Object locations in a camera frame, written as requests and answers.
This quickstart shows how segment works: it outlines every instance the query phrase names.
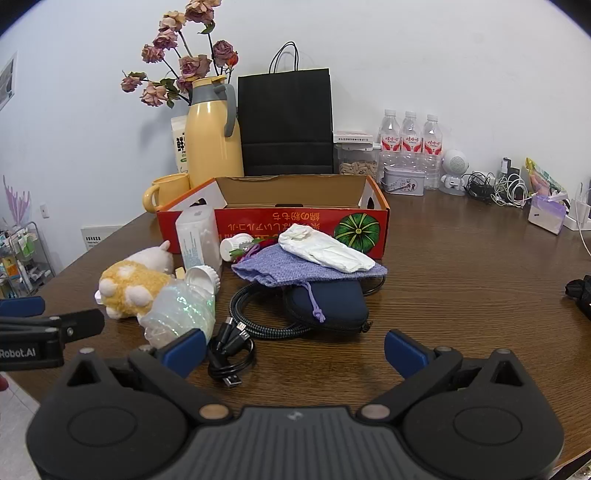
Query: bag handle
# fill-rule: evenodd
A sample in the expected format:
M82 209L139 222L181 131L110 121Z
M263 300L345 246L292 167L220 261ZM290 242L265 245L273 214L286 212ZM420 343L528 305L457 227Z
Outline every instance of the bag handle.
M213 91L216 93L224 90L227 98L228 116L226 117L226 126L223 130L223 136L227 138L232 136L232 133L234 132L234 124L236 123L236 93L234 92L234 87L229 83L222 83L213 88Z
M269 73L271 73L271 67L273 66L273 62L275 62L275 68L273 68L273 73L277 73L277 64L279 63L279 58L281 57L281 54L287 47L294 47L294 70L297 71L297 69L300 67L300 52L298 52L295 42L289 41L285 45L283 45L277 53L275 53L273 60L271 60L271 63L269 64Z

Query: yellow thermos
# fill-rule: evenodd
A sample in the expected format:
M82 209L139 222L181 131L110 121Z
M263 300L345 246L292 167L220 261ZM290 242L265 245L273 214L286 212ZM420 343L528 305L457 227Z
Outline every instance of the yellow thermos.
M193 100L185 127L191 187L212 177L243 177L240 127L234 87L225 75L193 82Z

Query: drawstring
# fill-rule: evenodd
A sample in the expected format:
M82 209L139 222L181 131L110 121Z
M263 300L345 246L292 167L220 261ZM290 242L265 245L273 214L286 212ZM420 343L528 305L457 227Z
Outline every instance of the drawstring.
M318 319L320 321L320 323L324 323L324 321L326 320L326 317L324 316L324 313L322 313L322 309L320 308L320 306L316 303L316 299L314 298L314 294L312 293L312 285L310 285L310 282L301 282L298 285L304 287L307 291L308 291L308 296L310 298L310 302L312 303L312 315Z

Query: purple tissue box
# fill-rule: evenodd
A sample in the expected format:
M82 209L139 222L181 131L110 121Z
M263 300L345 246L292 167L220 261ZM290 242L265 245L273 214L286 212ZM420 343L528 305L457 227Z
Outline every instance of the purple tissue box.
M548 197L544 195L536 195L531 199L528 220L534 225L558 235L564 223L564 217L566 217L566 207L562 203L549 202Z

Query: orange cardboard box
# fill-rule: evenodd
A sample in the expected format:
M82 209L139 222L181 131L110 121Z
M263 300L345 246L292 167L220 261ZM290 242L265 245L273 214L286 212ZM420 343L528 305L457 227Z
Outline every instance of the orange cardboard box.
M292 224L310 225L372 258L382 258L388 233L388 202L371 177L279 175L218 177L183 194L157 212L170 251L180 253L175 222L193 205L215 209L220 239L246 232L277 236Z

